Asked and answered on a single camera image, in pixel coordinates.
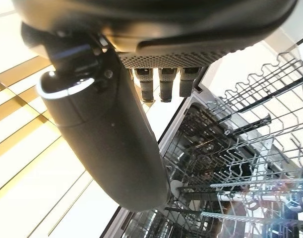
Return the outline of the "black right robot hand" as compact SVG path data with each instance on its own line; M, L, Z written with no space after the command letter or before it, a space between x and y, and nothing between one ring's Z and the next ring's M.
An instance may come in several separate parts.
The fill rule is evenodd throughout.
M191 96L202 68L264 40L295 0L15 0L24 44L55 68L36 89L63 138L104 192L145 211L170 183L141 102Z

